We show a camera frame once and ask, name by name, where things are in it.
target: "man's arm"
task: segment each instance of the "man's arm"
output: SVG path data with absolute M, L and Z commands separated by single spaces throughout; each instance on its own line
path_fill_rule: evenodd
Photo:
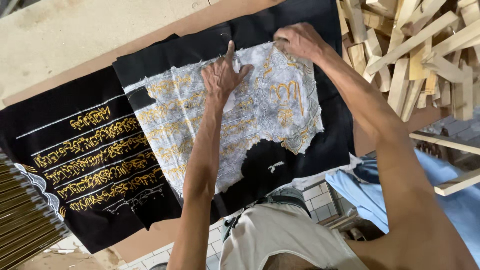
M 218 173 L 223 107 L 233 89 L 253 68 L 252 65 L 245 65 L 238 74 L 235 73 L 232 67 L 234 50 L 235 45 L 231 41 L 225 57 L 220 57 L 202 70 L 208 94 L 183 181 L 183 210 L 179 234 L 168 262 L 169 270 L 205 270 L 210 203 Z
M 380 92 L 348 66 L 309 24 L 279 29 L 277 46 L 311 59 L 337 87 L 353 117 L 374 140 L 390 232 L 348 245 L 370 269 L 477 269 L 438 206 L 412 149 L 405 123 Z

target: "black velvet cloth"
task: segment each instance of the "black velvet cloth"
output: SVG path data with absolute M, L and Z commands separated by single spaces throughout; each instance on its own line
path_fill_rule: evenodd
M 120 97 L 100 105 L 116 96 Z M 105 114 L 104 118 L 108 116 L 108 119 L 105 118 L 97 124 L 81 127 L 80 130 L 70 124 L 70 121 L 77 120 L 78 116 L 83 117 L 93 110 L 106 107 L 108 107 L 110 114 Z M 130 118 L 133 118 L 130 124 L 118 124 L 125 119 L 128 122 Z M 136 117 L 133 114 L 133 110 L 111 66 L 8 106 L 0 111 L 0 126 L 2 127 L 0 129 L 1 148 L 13 162 L 31 166 L 31 173 L 42 177 L 46 181 L 47 187 L 45 191 L 38 188 L 38 186 L 34 185 L 34 187 L 46 201 L 48 200 L 43 195 L 44 192 L 58 197 L 60 201 L 59 211 L 65 216 L 64 222 L 91 253 L 109 247 L 143 227 L 148 228 L 155 221 L 180 216 L 181 208 L 176 195 L 170 189 L 162 171 L 154 173 L 153 176 L 149 175 L 153 173 L 153 169 L 159 168 L 159 166 L 151 168 L 155 164 L 158 165 L 157 160 L 149 158 L 145 166 L 142 166 L 139 161 L 142 159 L 142 156 L 138 157 L 139 153 L 146 154 L 149 151 L 151 152 L 148 143 L 133 142 L 126 147 L 109 148 L 110 146 L 126 142 L 128 138 L 144 137 L 138 122 L 137 125 L 134 125 L 135 121 Z M 113 129 L 106 129 L 112 125 L 114 125 Z M 88 142 L 80 140 L 80 138 L 91 138 L 97 131 L 102 133 L 100 136 L 101 141 L 97 145 L 91 146 Z M 105 136 L 107 133 L 112 133 L 112 136 Z M 73 148 L 69 148 L 68 143 L 75 140 L 77 143 L 73 144 Z M 65 147 L 65 149 L 61 150 L 61 153 L 55 152 L 60 147 Z M 72 165 L 71 160 L 75 162 L 77 159 L 93 157 L 102 150 L 105 153 L 103 159 L 97 165 L 87 167 L 79 167 L 79 164 Z M 35 162 L 34 158 L 37 156 L 47 158 L 39 159 Z M 65 184 L 66 182 L 78 178 L 72 184 L 79 183 L 84 176 L 90 173 L 90 175 L 95 175 L 103 169 L 110 169 L 116 165 L 121 166 L 122 162 L 118 162 L 120 160 L 133 160 L 132 163 L 136 165 L 123 167 L 130 170 L 130 173 L 114 175 L 112 179 L 108 179 L 108 173 L 100 174 L 101 177 L 93 181 L 96 183 L 95 186 L 85 190 L 77 190 L 77 192 L 69 189 L 63 193 L 64 198 L 58 193 L 59 189 L 61 190 L 61 188 L 68 186 Z M 55 183 L 55 179 L 48 179 L 47 175 L 51 175 L 53 171 L 62 168 L 62 166 L 56 169 L 51 168 L 63 163 L 68 165 L 68 168 L 62 171 L 62 173 L 70 177 L 59 180 L 57 183 Z M 140 181 L 135 181 L 137 185 L 127 186 L 128 189 L 124 190 L 124 192 L 112 193 L 111 187 L 115 185 L 114 182 L 121 180 L 128 182 L 135 177 L 144 175 L 148 175 L 143 179 L 148 183 L 147 185 L 138 184 Z M 62 184 L 65 185 L 56 189 L 56 187 Z M 163 184 L 163 186 L 149 190 L 160 184 Z M 90 204 L 93 203 L 91 207 L 88 206 L 89 203 L 83 202 L 83 206 L 73 204 L 71 208 L 71 203 L 78 202 L 78 200 L 68 203 L 74 198 L 85 196 L 92 192 L 92 195 L 98 198 L 97 195 L 102 195 L 104 191 L 112 196 L 104 196 L 102 199 L 94 202 L 90 201 Z M 145 196 L 145 194 L 152 191 L 156 192 Z
M 170 36 L 168 42 L 154 44 L 136 53 L 119 57 L 113 63 L 123 87 L 187 64 L 209 60 L 227 51 L 230 39 L 236 49 L 272 41 L 278 28 L 308 22 L 341 55 L 341 34 L 335 0 L 287 0 L 252 15 L 215 25 L 196 34 Z M 280 143 L 261 140 L 247 152 L 242 165 L 243 179 L 212 201 L 211 223 L 265 196 L 293 178 L 314 175 L 349 164 L 354 154 L 353 120 L 337 89 L 315 66 L 315 80 L 325 131 L 318 133 L 305 154 L 294 155 Z M 134 110 L 155 103 L 145 87 L 128 93 Z M 283 161 L 274 173 L 268 167 Z

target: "man's hand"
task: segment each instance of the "man's hand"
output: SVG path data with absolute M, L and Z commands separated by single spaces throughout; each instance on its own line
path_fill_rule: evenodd
M 284 53 L 302 57 L 315 62 L 322 54 L 327 43 L 308 23 L 289 25 L 277 30 L 273 36 L 275 46 Z
M 228 43 L 228 50 L 225 57 L 220 57 L 214 63 L 202 69 L 202 77 L 205 81 L 205 87 L 208 90 L 208 97 L 214 99 L 214 102 L 221 104 L 222 108 L 227 102 L 228 96 L 248 74 L 253 66 L 248 64 L 242 66 L 237 74 L 233 71 L 233 52 L 235 44 L 233 40 Z

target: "pile of wooden scraps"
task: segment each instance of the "pile of wooden scraps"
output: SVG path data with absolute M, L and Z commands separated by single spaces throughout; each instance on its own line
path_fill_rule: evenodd
M 458 120 L 473 117 L 480 105 L 477 0 L 336 1 L 344 60 L 388 92 L 403 121 L 428 96 Z

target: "blue tarp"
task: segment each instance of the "blue tarp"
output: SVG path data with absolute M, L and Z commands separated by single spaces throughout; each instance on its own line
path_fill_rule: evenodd
M 415 154 L 432 186 L 463 174 L 446 161 L 418 150 L 415 150 Z M 380 230 L 388 233 L 387 214 L 382 188 L 378 184 L 376 160 L 363 159 L 364 164 L 359 164 L 354 172 L 369 183 L 360 183 L 355 176 L 344 171 L 337 171 L 335 175 L 327 175 L 325 178 L 339 194 L 357 207 L 360 217 L 372 221 Z M 480 267 L 480 184 L 448 196 L 437 195 L 437 201 Z

